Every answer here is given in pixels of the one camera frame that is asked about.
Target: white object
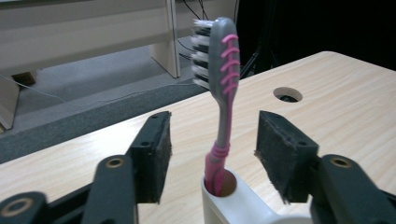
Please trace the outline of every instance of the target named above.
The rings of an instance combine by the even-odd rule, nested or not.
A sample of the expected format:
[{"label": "white object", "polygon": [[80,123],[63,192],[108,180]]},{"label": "white object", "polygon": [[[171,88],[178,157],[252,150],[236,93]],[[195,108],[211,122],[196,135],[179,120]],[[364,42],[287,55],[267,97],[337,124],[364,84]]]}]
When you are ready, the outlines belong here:
[{"label": "white object", "polygon": [[236,187],[233,193],[224,197],[210,194],[201,180],[205,224],[249,223],[249,224],[311,224],[309,216],[275,213],[236,173]]}]

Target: gray carpet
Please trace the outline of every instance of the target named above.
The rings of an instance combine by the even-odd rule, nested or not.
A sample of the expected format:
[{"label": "gray carpet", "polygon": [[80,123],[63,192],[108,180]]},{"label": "gray carpet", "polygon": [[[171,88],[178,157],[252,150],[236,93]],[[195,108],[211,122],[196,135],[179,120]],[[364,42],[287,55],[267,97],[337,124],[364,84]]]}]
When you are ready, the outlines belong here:
[{"label": "gray carpet", "polygon": [[31,87],[41,93],[22,88],[13,128],[0,134],[0,163],[205,92],[180,62],[173,78],[142,47],[39,70]]}]

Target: light wood tabletop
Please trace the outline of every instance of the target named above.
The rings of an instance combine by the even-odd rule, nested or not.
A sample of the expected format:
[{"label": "light wood tabletop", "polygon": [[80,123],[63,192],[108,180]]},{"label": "light wood tabletop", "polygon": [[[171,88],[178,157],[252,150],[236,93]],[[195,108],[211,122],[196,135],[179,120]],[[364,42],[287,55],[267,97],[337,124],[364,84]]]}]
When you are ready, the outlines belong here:
[{"label": "light wood tabletop", "polygon": [[[280,101],[276,89],[302,99]],[[324,51],[240,81],[226,166],[277,213],[308,214],[309,204],[282,203],[253,154],[260,110],[287,118],[319,144],[319,156],[348,157],[396,194],[396,72]],[[161,203],[139,204],[140,222],[204,223],[200,180],[219,120],[209,92],[1,164],[0,201],[38,190],[52,202],[89,184],[96,164],[124,154],[147,117],[161,111],[172,113],[173,156]]]}]

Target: desk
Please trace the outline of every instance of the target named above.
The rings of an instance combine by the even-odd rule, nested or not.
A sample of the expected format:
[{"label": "desk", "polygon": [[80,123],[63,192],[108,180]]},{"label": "desk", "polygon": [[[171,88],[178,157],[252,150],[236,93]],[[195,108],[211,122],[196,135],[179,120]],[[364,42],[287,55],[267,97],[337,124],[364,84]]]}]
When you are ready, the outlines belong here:
[{"label": "desk", "polygon": [[[273,92],[279,87],[299,91],[303,100],[278,100]],[[396,72],[334,52],[244,79],[234,102],[226,166],[279,214],[308,213],[308,204],[281,202],[253,156],[259,111],[267,110],[316,141],[319,156],[349,157],[379,188],[396,194],[395,101]],[[53,201],[90,183],[101,159],[123,154],[147,117],[164,110],[172,112],[173,156],[161,204],[139,204],[140,222],[203,223],[200,179],[218,125],[218,107],[209,92],[0,165],[0,201],[29,190],[44,191]]]}]

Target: table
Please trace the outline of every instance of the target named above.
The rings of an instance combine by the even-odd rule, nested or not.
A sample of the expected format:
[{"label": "table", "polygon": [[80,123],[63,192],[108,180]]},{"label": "table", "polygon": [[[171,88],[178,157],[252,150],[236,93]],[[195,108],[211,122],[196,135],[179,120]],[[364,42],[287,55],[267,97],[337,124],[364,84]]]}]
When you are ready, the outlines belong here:
[{"label": "table", "polygon": [[[290,94],[296,90],[303,99],[280,101],[274,96],[279,87]],[[308,213],[308,204],[281,202],[253,155],[259,111],[266,110],[316,141],[319,156],[349,157],[380,189],[396,194],[395,101],[396,72],[329,51],[246,78],[234,102],[226,166],[277,213]],[[147,117],[165,110],[172,112],[173,156],[161,203],[139,204],[140,222],[203,223],[200,180],[218,125],[218,107],[209,92],[0,165],[0,201],[30,190],[44,191],[53,201],[90,183],[101,159],[123,154]]]}]

